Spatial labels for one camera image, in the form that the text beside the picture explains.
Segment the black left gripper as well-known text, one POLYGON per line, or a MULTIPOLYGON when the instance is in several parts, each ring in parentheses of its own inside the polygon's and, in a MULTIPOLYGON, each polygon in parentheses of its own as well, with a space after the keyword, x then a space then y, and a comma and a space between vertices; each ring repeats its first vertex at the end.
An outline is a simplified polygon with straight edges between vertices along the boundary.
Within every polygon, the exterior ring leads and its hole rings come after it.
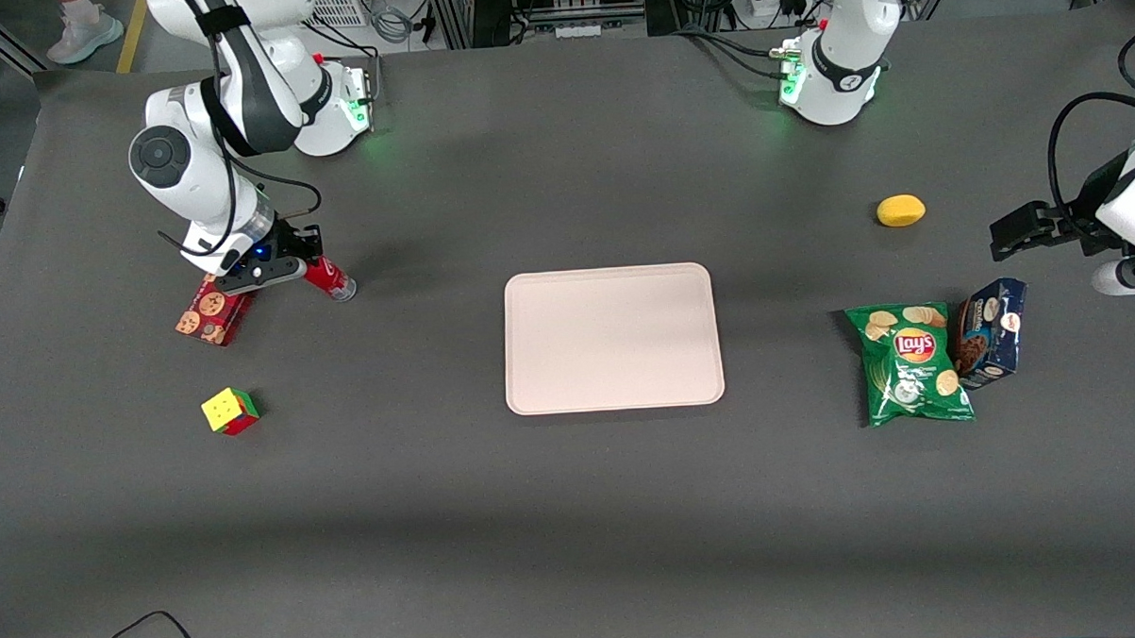
MULTIPOLYGON (((1077 196, 1066 203, 1066 215, 1070 216, 1073 228, 1079 233, 1078 238, 1082 241, 1121 240, 1112 227, 1104 226, 1099 219, 1098 210, 1111 204, 1128 187, 1133 173, 1126 175, 1124 171, 1127 159, 1128 156, 1115 157, 1088 173, 1077 196)), ((1009 215, 990 223, 993 261, 1009 260, 1016 253, 1032 247, 1053 247, 1065 243, 1061 221, 1063 216, 1059 208, 1039 202, 1018 207, 1009 215)))

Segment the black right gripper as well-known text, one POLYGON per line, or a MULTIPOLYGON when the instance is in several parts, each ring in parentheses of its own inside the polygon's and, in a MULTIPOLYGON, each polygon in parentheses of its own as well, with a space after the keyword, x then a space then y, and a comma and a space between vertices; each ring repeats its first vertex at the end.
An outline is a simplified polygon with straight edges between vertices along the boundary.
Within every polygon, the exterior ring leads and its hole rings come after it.
POLYGON ((320 226, 311 224, 304 228, 296 228, 287 220, 275 223, 262 240, 246 250, 244 265, 268 263, 281 260, 283 257, 305 260, 310 270, 321 268, 323 242, 320 226))

